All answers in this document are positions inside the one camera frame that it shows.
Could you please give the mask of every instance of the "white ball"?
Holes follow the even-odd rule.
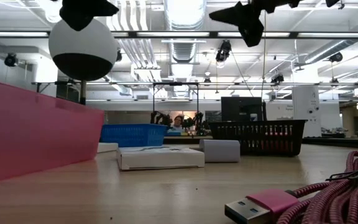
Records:
[[[76,80],[93,81],[107,75],[116,62],[117,48],[110,30],[96,19],[79,32],[61,20],[49,35],[56,66]]]

